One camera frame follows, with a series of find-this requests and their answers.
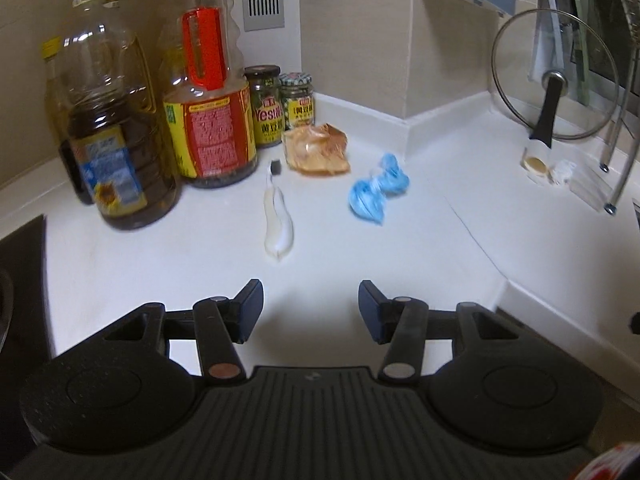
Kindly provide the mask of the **glass pot lid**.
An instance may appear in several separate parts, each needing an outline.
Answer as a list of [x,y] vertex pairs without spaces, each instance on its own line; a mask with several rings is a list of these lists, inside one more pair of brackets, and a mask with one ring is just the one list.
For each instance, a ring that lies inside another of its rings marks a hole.
[[[542,118],[551,120],[555,141],[578,142],[604,133],[613,125],[616,102],[622,96],[620,71],[613,53],[586,21],[559,10],[563,25],[564,73],[548,73],[545,86],[530,81],[537,9],[525,10],[506,20],[492,44],[490,73],[502,106],[530,130],[535,129]],[[582,23],[586,31],[588,106],[577,101],[574,23]]]

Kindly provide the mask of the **sunflower oil bottle blue label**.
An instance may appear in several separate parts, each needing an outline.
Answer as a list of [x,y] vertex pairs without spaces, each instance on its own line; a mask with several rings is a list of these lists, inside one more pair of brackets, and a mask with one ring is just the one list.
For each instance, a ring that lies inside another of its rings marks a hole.
[[112,228],[143,228],[175,205],[180,178],[137,34],[106,0],[73,0],[60,51],[67,134]]

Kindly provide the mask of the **green cutting board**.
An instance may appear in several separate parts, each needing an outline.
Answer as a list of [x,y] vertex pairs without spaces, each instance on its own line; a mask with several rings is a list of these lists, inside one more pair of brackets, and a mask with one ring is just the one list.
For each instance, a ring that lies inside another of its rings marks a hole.
[[582,27],[582,23],[574,23],[573,35],[574,35],[574,58],[576,64],[577,74],[577,101],[583,106],[588,106],[590,102],[589,84],[588,84],[588,55],[587,55],[587,40],[586,31]]

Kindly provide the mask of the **sauce jar yellow label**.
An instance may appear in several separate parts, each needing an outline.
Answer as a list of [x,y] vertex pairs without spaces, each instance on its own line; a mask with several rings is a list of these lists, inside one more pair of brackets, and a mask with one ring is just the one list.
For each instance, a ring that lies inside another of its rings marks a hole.
[[280,96],[285,129],[292,130],[314,124],[314,87],[308,73],[279,75]]

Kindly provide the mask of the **dark soy sauce bottle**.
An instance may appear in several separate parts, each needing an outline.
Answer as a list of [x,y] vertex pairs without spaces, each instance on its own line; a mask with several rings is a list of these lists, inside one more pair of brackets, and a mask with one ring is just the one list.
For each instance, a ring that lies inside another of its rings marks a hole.
[[74,192],[81,203],[91,206],[93,199],[82,178],[70,145],[70,137],[68,136],[70,109],[64,100],[61,76],[58,70],[58,52],[60,52],[61,47],[62,40],[59,36],[52,37],[41,45],[41,57],[44,63],[44,74],[46,75],[44,110],[46,111],[54,143],[58,149],[58,156],[62,160]]

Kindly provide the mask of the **steel dish rack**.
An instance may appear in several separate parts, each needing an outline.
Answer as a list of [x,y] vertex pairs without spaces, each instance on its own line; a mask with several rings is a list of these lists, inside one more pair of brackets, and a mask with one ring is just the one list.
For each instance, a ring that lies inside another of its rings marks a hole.
[[[637,76],[639,69],[639,0],[620,0],[620,3],[623,7],[630,36],[630,58],[625,90],[623,92],[622,99],[616,102],[616,105],[618,106],[618,114],[614,124],[608,128],[608,133],[605,137],[605,148],[600,158],[600,169],[604,172],[608,172],[610,169],[610,163],[613,158],[616,145],[618,140],[620,140],[620,132],[624,125],[632,85],[634,84],[634,77]],[[634,140],[631,142],[631,148],[627,154],[623,170],[620,172],[620,178],[618,179],[615,188],[613,188],[608,201],[603,206],[603,209],[611,216],[616,215],[618,202],[626,188],[626,184],[631,175],[632,168],[634,168],[634,163],[636,162],[638,153],[639,135],[634,134]]]

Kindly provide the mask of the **clear plastic cup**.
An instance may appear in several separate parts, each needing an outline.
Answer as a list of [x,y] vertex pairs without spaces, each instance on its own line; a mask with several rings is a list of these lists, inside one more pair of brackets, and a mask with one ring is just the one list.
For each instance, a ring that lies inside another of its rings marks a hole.
[[596,211],[603,210],[608,203],[612,188],[588,165],[563,159],[550,169],[550,180],[554,185],[567,188],[585,204]]

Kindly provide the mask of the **beige plastic bag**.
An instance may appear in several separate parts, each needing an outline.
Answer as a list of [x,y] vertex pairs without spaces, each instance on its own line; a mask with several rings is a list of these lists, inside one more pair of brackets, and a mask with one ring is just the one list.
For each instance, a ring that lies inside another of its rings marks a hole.
[[307,176],[348,174],[347,136],[332,125],[306,125],[285,131],[283,136],[288,166]]

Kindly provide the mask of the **cleaver knife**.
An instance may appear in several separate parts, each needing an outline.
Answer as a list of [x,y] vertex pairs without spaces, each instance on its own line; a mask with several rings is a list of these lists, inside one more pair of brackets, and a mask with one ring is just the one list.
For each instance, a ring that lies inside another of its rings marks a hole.
[[543,86],[546,85],[548,73],[562,74],[565,70],[562,15],[558,11],[556,0],[538,0],[528,78]]

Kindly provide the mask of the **black gas stove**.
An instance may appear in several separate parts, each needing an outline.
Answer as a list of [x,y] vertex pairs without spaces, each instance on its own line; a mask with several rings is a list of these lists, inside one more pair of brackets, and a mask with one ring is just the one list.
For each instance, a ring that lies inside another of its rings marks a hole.
[[52,359],[46,307],[46,219],[39,216],[1,240],[1,470],[34,447],[20,390]]

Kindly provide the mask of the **blue glove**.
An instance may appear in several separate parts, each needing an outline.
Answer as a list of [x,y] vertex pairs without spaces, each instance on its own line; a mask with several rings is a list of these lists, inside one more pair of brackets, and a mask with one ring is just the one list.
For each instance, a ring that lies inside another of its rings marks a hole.
[[409,185],[410,178],[402,170],[397,157],[384,154],[370,177],[357,180],[350,188],[349,209],[360,220],[382,226],[387,200],[405,194]]

